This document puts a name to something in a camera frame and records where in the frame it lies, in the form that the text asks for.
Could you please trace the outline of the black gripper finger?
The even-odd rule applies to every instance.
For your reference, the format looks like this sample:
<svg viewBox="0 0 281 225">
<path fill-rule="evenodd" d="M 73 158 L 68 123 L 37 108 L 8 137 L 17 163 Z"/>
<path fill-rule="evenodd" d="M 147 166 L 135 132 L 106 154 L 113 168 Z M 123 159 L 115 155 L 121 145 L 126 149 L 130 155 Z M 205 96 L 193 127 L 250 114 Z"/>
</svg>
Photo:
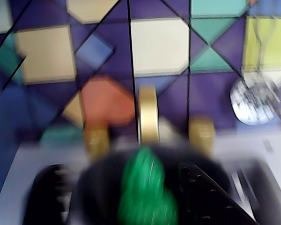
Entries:
<svg viewBox="0 0 281 225">
<path fill-rule="evenodd" d="M 26 196 L 25 224 L 65 225 L 66 195 L 69 192 L 67 170 L 61 164 L 43 168 L 34 178 Z"/>
<path fill-rule="evenodd" d="M 179 183 L 184 206 L 182 225 L 256 225 L 213 179 L 196 165 L 179 169 Z"/>
</svg>

